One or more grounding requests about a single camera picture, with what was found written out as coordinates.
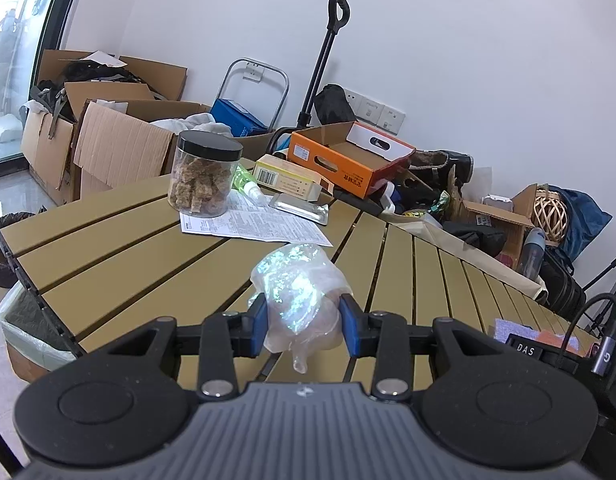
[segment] trolley handle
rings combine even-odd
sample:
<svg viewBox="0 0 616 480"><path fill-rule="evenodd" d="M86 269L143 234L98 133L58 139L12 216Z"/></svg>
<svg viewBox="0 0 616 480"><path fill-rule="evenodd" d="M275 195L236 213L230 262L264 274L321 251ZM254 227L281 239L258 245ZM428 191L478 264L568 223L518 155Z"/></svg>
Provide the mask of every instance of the trolley handle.
<svg viewBox="0 0 616 480"><path fill-rule="evenodd" d="M340 20L337 17L337 6L339 6L343 12ZM328 1L328 30L331 30L334 34L338 33L340 28L345 27L349 19L350 6L346 0Z"/></svg>
<svg viewBox="0 0 616 480"><path fill-rule="evenodd" d="M275 110L275 114L272 116L272 119L270 120L270 125L268 126L268 131L271 132L273 130L273 127L275 126L275 123L277 122L277 118L279 117L279 114L281 113L281 107L283 106L283 102L285 101L285 98L288 95L288 91L290 90L290 80L288 79L287 74L283 70L281 70L280 68L277 68L276 66L268 65L268 63L264 63L262 61L257 61L257 60L254 60L254 59L249 59L249 57L240 57L239 59L235 59L232 63L230 63L230 66L228 67L228 71L226 72L226 75L223 78L223 82L221 83L221 86L219 87L219 92L217 93L216 99L220 99L221 98L221 94L223 93L223 90L226 87L226 83L228 82L228 76L230 75L230 72L232 71L232 68L237 63L240 63L242 61L245 61L246 63L255 63L255 64L260 65L260 66L262 66L264 68L267 68L268 70L272 70L273 72L277 72L278 74L281 74L281 76L283 76L283 81L285 83L285 87L283 88L283 95L281 96L281 100L279 101L279 104L277 106L277 110Z"/></svg>

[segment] wall outlet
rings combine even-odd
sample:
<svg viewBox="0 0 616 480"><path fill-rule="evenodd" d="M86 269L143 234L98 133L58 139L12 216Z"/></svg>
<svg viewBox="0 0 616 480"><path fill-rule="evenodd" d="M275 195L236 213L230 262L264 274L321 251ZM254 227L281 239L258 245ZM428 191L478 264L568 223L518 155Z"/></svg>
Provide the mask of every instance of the wall outlet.
<svg viewBox="0 0 616 480"><path fill-rule="evenodd" d="M347 99L348 104L352 108L352 111L355 115L358 115L357 112L359 111L359 107L361 106L361 100L363 99L363 96L361 94L358 94L357 92L348 90L347 88L344 88L344 92L345 98Z"/></svg>
<svg viewBox="0 0 616 480"><path fill-rule="evenodd" d="M383 105L381 103L364 97L361 99L357 117L363 119L367 123L376 124L382 111Z"/></svg>
<svg viewBox="0 0 616 480"><path fill-rule="evenodd" d="M264 70L261 65L257 63L246 63L246 71L243 73L243 79L250 79L259 83L264 76Z"/></svg>
<svg viewBox="0 0 616 480"><path fill-rule="evenodd" d="M397 135L405 118L406 114L403 112L390 108L389 106L385 106L379 116L377 126L387 132L390 132L391 134Z"/></svg>

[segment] plastic jar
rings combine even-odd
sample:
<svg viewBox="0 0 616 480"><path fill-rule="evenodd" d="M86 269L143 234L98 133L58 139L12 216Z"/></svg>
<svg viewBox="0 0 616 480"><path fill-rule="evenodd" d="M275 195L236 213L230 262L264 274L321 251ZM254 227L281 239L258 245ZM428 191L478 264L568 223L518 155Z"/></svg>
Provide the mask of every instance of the plastic jar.
<svg viewBox="0 0 616 480"><path fill-rule="evenodd" d="M179 133L170 175L170 205L201 218L225 213L242 150L236 140L210 132Z"/></svg>

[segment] yellow box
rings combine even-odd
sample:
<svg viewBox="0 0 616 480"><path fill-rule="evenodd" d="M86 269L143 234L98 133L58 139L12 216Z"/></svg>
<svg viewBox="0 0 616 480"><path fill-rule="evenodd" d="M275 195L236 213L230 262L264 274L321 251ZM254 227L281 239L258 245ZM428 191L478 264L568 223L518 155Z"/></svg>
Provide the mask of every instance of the yellow box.
<svg viewBox="0 0 616 480"><path fill-rule="evenodd" d="M334 184L316 171L272 155L262 156L253 170L261 186L315 202L323 190L332 194Z"/></svg>

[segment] black backpack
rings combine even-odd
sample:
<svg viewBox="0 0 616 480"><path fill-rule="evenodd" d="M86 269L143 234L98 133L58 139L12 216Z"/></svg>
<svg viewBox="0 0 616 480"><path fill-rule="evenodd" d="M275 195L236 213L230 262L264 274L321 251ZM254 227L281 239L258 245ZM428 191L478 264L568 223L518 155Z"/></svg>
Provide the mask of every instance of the black backpack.
<svg viewBox="0 0 616 480"><path fill-rule="evenodd" d="M557 316L572 321L579 308L586 303L586 293L549 248L546 249L539 275L548 289L546 307Z"/></svg>

